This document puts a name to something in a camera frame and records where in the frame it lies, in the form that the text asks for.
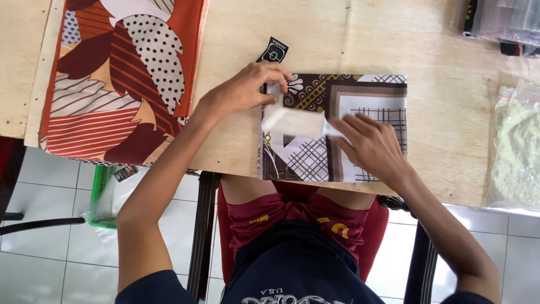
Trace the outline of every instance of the black label tag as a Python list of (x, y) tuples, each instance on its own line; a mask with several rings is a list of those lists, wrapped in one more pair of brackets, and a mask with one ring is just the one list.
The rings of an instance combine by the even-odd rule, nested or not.
[(281, 61), (283, 61), (283, 58), (285, 58), (288, 49), (288, 46), (284, 45), (276, 38), (270, 37), (270, 41), (268, 42), (268, 47), (266, 48), (266, 51), (262, 53), (259, 59), (257, 59), (257, 61), (255, 62), (261, 62), (263, 60), (266, 60), (269, 62), (276, 61), (281, 63)]

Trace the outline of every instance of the wooden table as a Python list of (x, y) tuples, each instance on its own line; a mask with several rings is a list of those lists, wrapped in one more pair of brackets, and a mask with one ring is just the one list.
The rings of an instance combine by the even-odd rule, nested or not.
[[(26, 126), (25, 144), (35, 147), (42, 108), (35, 98), (44, 95), (50, 46), (58, 32), (45, 31), (39, 55), (50, 0), (31, 2), (0, 4), (0, 25), (9, 29), (3, 31), (0, 47), (0, 60), (8, 67), (0, 72), (0, 134), (23, 137)], [(256, 59), (270, 36), (289, 46), (283, 64), (291, 72), (408, 74), (411, 164), (441, 201), (479, 207), (489, 176), (498, 88), (515, 86), (520, 77), (540, 81), (540, 61), (505, 57), (496, 44), (459, 38), (449, 27), (456, 3), (212, 0), (193, 102)], [(49, 19), (56, 18), (56, 24), (62, 5), (63, 0), (52, 0)], [(257, 177), (259, 111), (223, 119), (190, 168)], [(392, 193), (382, 183), (314, 184)]]

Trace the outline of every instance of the white floor tile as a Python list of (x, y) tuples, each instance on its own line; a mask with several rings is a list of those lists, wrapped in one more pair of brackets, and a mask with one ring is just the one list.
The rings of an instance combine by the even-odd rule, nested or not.
[[(71, 217), (75, 189), (18, 182), (8, 212), (23, 212), (22, 221), (5, 224)], [(70, 226), (26, 230), (4, 235), (2, 251), (65, 260)]]
[(79, 179), (77, 180), (77, 189), (92, 190), (94, 185), (94, 173), (96, 165), (80, 162)]
[(381, 297), (381, 299), (386, 303), (386, 304), (403, 304), (403, 299), (396, 299), (396, 298), (385, 298), (385, 297)]
[[(77, 189), (73, 217), (87, 213), (92, 191)], [(118, 244), (105, 248), (95, 227), (88, 223), (71, 226), (67, 260), (118, 267)]]
[(189, 274), (197, 203), (172, 200), (159, 220), (159, 229), (177, 274)]
[(390, 216), (388, 217), (389, 223), (410, 224), (410, 225), (418, 224), (418, 220), (410, 216), (409, 212), (405, 212), (403, 210), (390, 210), (390, 209), (389, 211), (390, 211)]
[(214, 219), (214, 238), (213, 238), (213, 250), (210, 267), (210, 277), (216, 279), (223, 279), (223, 269), (221, 268), (221, 242), (219, 239), (219, 223), (217, 217)]
[(473, 210), (462, 206), (447, 206), (468, 231), (506, 234), (508, 216), (502, 213)]
[(194, 201), (199, 197), (199, 177), (193, 175), (184, 175), (182, 181), (174, 194), (173, 199)]
[(377, 295), (403, 298), (416, 226), (389, 223), (366, 284)]
[[(488, 253), (499, 269), (499, 283), (502, 288), (504, 273), (504, 259), (506, 255), (507, 236), (492, 233), (471, 232), (474, 238), (480, 243), (482, 248)], [(431, 300), (433, 302), (442, 302), (456, 290), (457, 278), (450, 270), (448, 264), (439, 256), (435, 269), (433, 281), (433, 291)]]
[(27, 148), (18, 181), (75, 188), (78, 173), (78, 161)]
[(508, 235), (540, 237), (540, 219), (537, 217), (510, 215)]
[(187, 279), (189, 278), (189, 276), (185, 274), (177, 274), (176, 276), (178, 277), (178, 281), (180, 281), (180, 284), (182, 284), (182, 287), (184, 289), (187, 289)]
[(0, 301), (60, 304), (65, 263), (0, 253)]
[(223, 279), (213, 279), (208, 280), (208, 293), (206, 296), (207, 304), (219, 304), (221, 300), (221, 292), (225, 287), (225, 282)]
[(62, 304), (114, 303), (118, 268), (67, 262)]
[(540, 239), (508, 236), (503, 304), (538, 303), (540, 299)]

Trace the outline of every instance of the yellow logo on shorts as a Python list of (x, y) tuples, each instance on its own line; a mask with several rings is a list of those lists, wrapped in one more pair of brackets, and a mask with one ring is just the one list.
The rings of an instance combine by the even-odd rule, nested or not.
[(270, 217), (268, 216), (268, 214), (265, 214), (263, 216), (261, 216), (260, 219), (256, 219), (256, 220), (253, 220), (253, 221), (249, 221), (250, 224), (253, 224), (253, 223), (257, 223), (257, 222), (262, 222), (262, 221), (268, 221)]

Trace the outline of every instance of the patterned fabric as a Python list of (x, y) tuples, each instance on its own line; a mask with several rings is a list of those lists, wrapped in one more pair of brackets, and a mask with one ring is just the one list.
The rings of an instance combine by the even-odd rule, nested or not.
[[(391, 124), (407, 157), (407, 76), (294, 74), (283, 106), (324, 113), (326, 119), (363, 113)], [(261, 139), (261, 176), (265, 180), (314, 182), (376, 182), (351, 163), (325, 137), (313, 140), (266, 133)]]
[(188, 120), (208, 0), (66, 0), (45, 151), (151, 166)]

